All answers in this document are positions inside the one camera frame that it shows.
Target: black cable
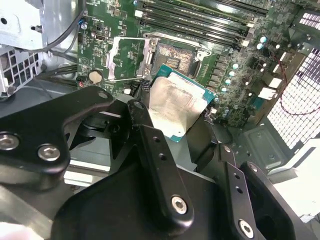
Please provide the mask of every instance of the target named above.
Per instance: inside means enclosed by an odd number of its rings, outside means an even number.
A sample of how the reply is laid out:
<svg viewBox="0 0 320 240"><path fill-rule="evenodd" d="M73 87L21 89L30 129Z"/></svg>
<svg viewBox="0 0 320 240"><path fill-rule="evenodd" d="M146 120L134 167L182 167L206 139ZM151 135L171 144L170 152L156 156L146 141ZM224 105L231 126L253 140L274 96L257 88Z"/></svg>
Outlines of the black cable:
<svg viewBox="0 0 320 240"><path fill-rule="evenodd" d="M45 86L43 86L43 84L38 81L38 79L36 79L35 77L33 78L33 80L42 88L42 90L51 98L54 99L54 97L48 92L48 90L45 88Z"/></svg>
<svg viewBox="0 0 320 240"><path fill-rule="evenodd" d="M70 52L70 50L73 48L73 46L75 45L75 42L77 40L77 36L78 36L78 32L80 30L80 24L78 24L78 26L75 29L75 33L74 33L74 37L72 39L72 42L70 44L70 46L67 48L67 50L65 50L63 53L67 54L68 52Z"/></svg>
<svg viewBox="0 0 320 240"><path fill-rule="evenodd" d="M58 78L58 77L42 77L41 80L51 82L51 83L62 84L62 85L66 85L69 87L77 87L78 86L78 84L75 80L63 79L63 78Z"/></svg>
<svg viewBox="0 0 320 240"><path fill-rule="evenodd" d="M73 29L76 28L77 25L79 25L79 21L83 17L86 11L86 0L82 0L82 10L79 12L79 14L76 16L76 18L73 20L73 22L70 24L70 26L53 42L49 43L46 47L41 49L35 49L35 50L28 50L29 53L41 53L41 52L47 52L51 50L52 48L56 47L60 43L62 43L73 31Z"/></svg>
<svg viewBox="0 0 320 240"><path fill-rule="evenodd" d="M51 71L42 72L39 75L37 75L35 78L41 79L44 77L51 77L56 75L64 75L64 74L70 74L70 73L76 73L78 69L77 65L71 65L71 66L64 66L59 67Z"/></svg>
<svg viewBox="0 0 320 240"><path fill-rule="evenodd" d="M70 56L64 52L60 52L60 51L55 51L55 50L50 50L50 52L52 52L52 55L54 56L57 56L57 57L61 57L61 58L64 58L70 62L73 62L73 63L77 63L78 62L78 59L74 56Z"/></svg>

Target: ventilation grille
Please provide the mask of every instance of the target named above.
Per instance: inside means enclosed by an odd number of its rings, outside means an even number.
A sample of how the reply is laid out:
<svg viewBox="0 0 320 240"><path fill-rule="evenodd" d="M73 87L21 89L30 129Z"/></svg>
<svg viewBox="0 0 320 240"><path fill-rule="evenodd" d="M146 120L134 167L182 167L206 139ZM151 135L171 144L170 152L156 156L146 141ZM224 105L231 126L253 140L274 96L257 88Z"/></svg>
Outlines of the ventilation grille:
<svg viewBox="0 0 320 240"><path fill-rule="evenodd" d="M305 144L320 132L320 110L307 115L286 113L280 99L267 116L290 149ZM283 107L294 114L310 113L320 106L320 51L313 49L282 94Z"/></svg>
<svg viewBox="0 0 320 240"><path fill-rule="evenodd" d="M41 54L19 52L12 47L0 56L0 97L6 98L40 73Z"/></svg>

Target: motherboard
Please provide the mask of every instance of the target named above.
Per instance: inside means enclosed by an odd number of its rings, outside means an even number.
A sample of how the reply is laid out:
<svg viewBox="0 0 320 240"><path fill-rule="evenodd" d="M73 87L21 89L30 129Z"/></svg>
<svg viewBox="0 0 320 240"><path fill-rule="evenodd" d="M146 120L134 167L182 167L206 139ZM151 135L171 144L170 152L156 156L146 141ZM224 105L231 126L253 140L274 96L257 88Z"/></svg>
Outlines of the motherboard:
<svg viewBox="0 0 320 240"><path fill-rule="evenodd" d="M87 0L78 33L79 87L132 95L165 64L211 90L206 116L242 127L268 97L278 62L289 64L289 0Z"/></svg>

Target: silver screw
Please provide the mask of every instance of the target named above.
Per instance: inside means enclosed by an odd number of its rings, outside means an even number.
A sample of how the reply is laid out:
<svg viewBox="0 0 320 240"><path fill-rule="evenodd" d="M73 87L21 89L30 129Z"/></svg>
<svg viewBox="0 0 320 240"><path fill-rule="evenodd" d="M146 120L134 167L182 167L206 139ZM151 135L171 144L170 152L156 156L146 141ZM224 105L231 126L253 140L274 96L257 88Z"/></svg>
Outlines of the silver screw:
<svg viewBox="0 0 320 240"><path fill-rule="evenodd" d="M256 168L256 166L255 165L253 165L253 164L250 164L250 168L254 171L254 172L258 172L258 168Z"/></svg>
<svg viewBox="0 0 320 240"><path fill-rule="evenodd" d="M254 238L254 231L252 227L245 220L242 220L242 219L239 220L239 227L241 231L244 233L244 235L246 235L249 239Z"/></svg>
<svg viewBox="0 0 320 240"><path fill-rule="evenodd" d="M60 157L60 151L53 145L45 145L39 148L38 156L45 161L52 162Z"/></svg>
<svg viewBox="0 0 320 240"><path fill-rule="evenodd" d="M171 199L171 204L178 214L185 214L187 212L187 204L181 197L174 196Z"/></svg>
<svg viewBox="0 0 320 240"><path fill-rule="evenodd" d="M143 73L144 73L145 76L149 76L150 75L150 70L146 68Z"/></svg>
<svg viewBox="0 0 320 240"><path fill-rule="evenodd" d="M226 150L228 153L231 153L230 148L228 148L226 145L223 145L224 150Z"/></svg>
<svg viewBox="0 0 320 240"><path fill-rule="evenodd" d="M81 23L80 27L82 30L86 30L88 28L88 25L86 23Z"/></svg>
<svg viewBox="0 0 320 240"><path fill-rule="evenodd" d="M13 150L19 145L19 139L11 134L0 134L0 150Z"/></svg>
<svg viewBox="0 0 320 240"><path fill-rule="evenodd" d="M150 45L154 47L154 46L156 46L156 45L157 45L157 43L156 43L156 41L155 41L155 40L151 40L151 41L150 41Z"/></svg>

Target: red wire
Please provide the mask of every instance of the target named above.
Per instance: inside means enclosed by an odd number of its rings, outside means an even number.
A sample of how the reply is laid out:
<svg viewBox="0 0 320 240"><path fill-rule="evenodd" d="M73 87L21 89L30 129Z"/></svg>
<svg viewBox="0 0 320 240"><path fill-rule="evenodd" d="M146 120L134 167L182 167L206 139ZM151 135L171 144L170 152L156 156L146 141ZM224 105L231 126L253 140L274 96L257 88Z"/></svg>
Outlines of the red wire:
<svg viewBox="0 0 320 240"><path fill-rule="evenodd" d="M311 112L304 112L304 113L292 113L292 112L289 112L287 109L285 109L285 107L284 107L284 105L283 105L282 96L284 95L285 90L286 90L286 88L287 88L288 85L289 85L289 82L288 82L286 73L285 73L285 71L284 71L284 69L283 69L283 67L282 67L282 64L281 64L280 60L278 60L278 64L279 64L279 66L280 66L280 68L281 68L281 73L282 73L282 75L283 75L283 77L284 77L285 84L286 84L286 86L285 86L285 88L283 89L283 91L282 91L282 93L281 93L281 96L280 96L280 105L281 105L282 110L285 111L287 114L293 115L293 116L305 116L305 115L313 114L314 112L320 110L320 106L319 106L318 108L312 110Z"/></svg>

